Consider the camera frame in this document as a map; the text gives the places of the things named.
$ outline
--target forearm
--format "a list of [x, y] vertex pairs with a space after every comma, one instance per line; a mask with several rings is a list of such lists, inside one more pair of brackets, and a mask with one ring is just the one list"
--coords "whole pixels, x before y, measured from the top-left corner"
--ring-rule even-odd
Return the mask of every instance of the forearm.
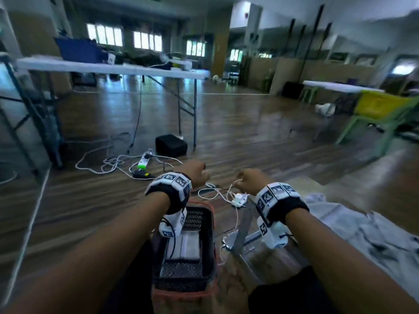
[[343, 313], [417, 313], [419, 306], [394, 280], [304, 209], [287, 226], [336, 307]]
[[164, 193], [146, 196], [80, 243], [6, 312], [96, 312], [169, 206]]

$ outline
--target black pole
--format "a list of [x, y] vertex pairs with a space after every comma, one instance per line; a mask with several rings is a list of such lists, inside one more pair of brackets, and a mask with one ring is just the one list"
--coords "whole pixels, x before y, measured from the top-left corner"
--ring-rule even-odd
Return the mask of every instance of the black pole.
[[322, 39], [322, 41], [321, 41], [320, 48], [318, 49], [318, 52], [317, 52], [317, 58], [319, 58], [319, 57], [320, 57], [321, 48], [323, 47], [323, 43], [324, 43], [324, 41], [325, 41], [325, 40], [329, 37], [329, 34], [330, 34], [330, 29], [331, 29], [331, 28], [332, 28], [332, 22], [330, 22], [330, 23], [327, 25], [326, 30], [324, 31], [323, 39]]
[[307, 25], [303, 25], [300, 32], [300, 37], [298, 38], [297, 47], [295, 48], [294, 58], [297, 56], [298, 49], [300, 48], [302, 37], [304, 36], [304, 32], [306, 31]]
[[291, 20], [291, 25], [290, 25], [290, 29], [288, 31], [288, 37], [287, 37], [287, 42], [285, 43], [285, 47], [282, 50], [282, 55], [285, 55], [285, 53], [287, 52], [288, 49], [288, 43], [290, 42], [291, 36], [292, 36], [292, 30], [294, 29], [294, 25], [295, 25], [295, 19]]
[[310, 53], [310, 50], [311, 50], [311, 45], [312, 45], [312, 43], [313, 43], [314, 36], [316, 35], [317, 28], [318, 28], [318, 24], [320, 23], [321, 15], [323, 14], [323, 10], [324, 10], [324, 4], [322, 4], [322, 5], [320, 6], [320, 9], [318, 10], [318, 14], [317, 14], [316, 22], [314, 23], [313, 34], [311, 35], [310, 43], [308, 44], [308, 48], [307, 48], [307, 52], [306, 52], [306, 56], [304, 56], [304, 60], [302, 61], [302, 67], [301, 67], [300, 75], [298, 76], [298, 82], [300, 82], [300, 78], [301, 78], [301, 75], [302, 75], [302, 71], [303, 71], [303, 69], [304, 69], [304, 66], [306, 65], [306, 61], [307, 61], [307, 58], [308, 58], [308, 54]]

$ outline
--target crumpled sheet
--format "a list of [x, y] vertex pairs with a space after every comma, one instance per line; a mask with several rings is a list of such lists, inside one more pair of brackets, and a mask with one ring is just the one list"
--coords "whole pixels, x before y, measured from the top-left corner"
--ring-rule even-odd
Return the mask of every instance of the crumpled sheet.
[[323, 194], [305, 201], [312, 215], [350, 243], [419, 302], [419, 237], [376, 212], [367, 215], [342, 204], [328, 203]]

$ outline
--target yellow chair backrest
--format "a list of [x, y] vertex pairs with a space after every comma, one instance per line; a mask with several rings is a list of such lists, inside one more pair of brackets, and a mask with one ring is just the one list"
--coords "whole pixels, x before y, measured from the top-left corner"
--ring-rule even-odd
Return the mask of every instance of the yellow chair backrest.
[[355, 113], [375, 120], [389, 116], [393, 111], [409, 104], [411, 98], [394, 96], [385, 92], [368, 91], [362, 92]]

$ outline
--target blue bin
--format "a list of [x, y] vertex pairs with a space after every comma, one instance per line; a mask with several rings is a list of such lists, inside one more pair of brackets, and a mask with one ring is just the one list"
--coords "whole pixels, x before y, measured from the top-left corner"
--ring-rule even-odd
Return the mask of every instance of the blue bin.
[[60, 48], [62, 59], [80, 63], [103, 63], [108, 53], [103, 52], [96, 43], [87, 39], [54, 38]]

